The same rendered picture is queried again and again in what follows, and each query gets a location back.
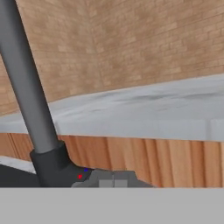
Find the grey sink faucet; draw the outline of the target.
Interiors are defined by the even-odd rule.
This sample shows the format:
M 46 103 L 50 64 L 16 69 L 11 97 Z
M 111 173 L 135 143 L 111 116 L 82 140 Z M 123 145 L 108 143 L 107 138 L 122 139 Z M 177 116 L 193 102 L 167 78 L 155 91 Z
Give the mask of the grey sink faucet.
M 25 126 L 30 153 L 44 187 L 87 187 L 90 169 L 74 164 L 57 137 L 16 0 L 0 0 L 0 54 Z

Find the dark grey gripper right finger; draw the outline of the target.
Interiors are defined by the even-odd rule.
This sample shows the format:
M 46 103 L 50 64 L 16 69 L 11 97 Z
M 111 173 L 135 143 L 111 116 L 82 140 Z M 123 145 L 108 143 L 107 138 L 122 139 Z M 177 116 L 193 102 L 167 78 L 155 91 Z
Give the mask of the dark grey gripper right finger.
M 138 179 L 134 171 L 115 171 L 114 172 L 114 187 L 153 188 L 153 185 Z

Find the wooden cupboard run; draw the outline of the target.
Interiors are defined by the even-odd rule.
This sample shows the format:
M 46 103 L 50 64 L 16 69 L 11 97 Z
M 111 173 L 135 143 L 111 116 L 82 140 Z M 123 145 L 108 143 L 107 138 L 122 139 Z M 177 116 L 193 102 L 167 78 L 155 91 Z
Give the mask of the wooden cupboard run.
M 131 170 L 158 187 L 224 187 L 224 142 L 67 136 L 70 158 L 106 170 Z

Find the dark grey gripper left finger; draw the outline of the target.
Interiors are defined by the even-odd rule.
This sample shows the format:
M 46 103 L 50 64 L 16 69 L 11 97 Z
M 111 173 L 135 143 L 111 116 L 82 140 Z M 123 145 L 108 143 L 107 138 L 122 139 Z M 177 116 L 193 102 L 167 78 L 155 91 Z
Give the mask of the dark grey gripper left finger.
M 72 187 L 113 187 L 114 178 L 112 171 L 105 170 L 93 170 L 88 177 L 83 182 L 75 182 Z

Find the dark sink basin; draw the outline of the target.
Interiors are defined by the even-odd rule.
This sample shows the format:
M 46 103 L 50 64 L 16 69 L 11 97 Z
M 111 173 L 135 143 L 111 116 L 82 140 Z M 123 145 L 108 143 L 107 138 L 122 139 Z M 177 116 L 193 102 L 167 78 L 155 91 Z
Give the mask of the dark sink basin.
M 36 174 L 0 164 L 0 187 L 40 187 Z

